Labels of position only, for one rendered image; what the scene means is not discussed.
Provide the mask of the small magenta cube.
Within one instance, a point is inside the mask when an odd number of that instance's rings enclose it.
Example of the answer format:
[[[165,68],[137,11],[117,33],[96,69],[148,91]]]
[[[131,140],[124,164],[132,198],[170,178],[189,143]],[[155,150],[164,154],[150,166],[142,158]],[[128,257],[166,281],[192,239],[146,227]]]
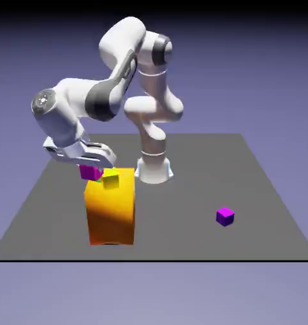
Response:
[[[79,165],[80,176],[83,180],[98,181],[104,170],[94,166]]]

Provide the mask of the large orange box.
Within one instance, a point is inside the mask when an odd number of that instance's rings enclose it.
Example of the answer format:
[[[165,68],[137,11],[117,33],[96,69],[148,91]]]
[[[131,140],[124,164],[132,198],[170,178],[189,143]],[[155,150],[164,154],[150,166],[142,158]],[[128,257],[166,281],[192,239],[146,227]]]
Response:
[[[119,170],[119,187],[89,180],[84,190],[91,245],[132,245],[135,236],[135,170]]]

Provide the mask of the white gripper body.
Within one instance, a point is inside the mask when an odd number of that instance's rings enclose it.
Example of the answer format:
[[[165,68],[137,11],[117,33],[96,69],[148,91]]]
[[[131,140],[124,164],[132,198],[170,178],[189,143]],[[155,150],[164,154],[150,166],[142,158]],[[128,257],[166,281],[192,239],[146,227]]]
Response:
[[[112,168],[117,161],[117,156],[112,149],[103,143],[78,140],[71,146],[60,148],[48,136],[43,143],[43,148],[52,158],[63,163],[86,165],[103,169]]]

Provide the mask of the small purple cube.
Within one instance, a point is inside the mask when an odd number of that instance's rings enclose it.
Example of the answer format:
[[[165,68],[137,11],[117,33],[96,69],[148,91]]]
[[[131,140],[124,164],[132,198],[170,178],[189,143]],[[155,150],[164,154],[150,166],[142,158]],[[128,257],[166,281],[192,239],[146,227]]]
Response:
[[[223,227],[226,227],[234,222],[234,215],[233,210],[223,207],[216,211],[216,221]]]

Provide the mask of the small yellow cube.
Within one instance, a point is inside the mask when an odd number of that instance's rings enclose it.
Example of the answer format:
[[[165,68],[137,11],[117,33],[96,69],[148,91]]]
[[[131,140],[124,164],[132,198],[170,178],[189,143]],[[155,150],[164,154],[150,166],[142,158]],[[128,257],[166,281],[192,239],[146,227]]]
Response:
[[[102,183],[105,189],[119,187],[119,170],[116,167],[105,168],[102,175]]]

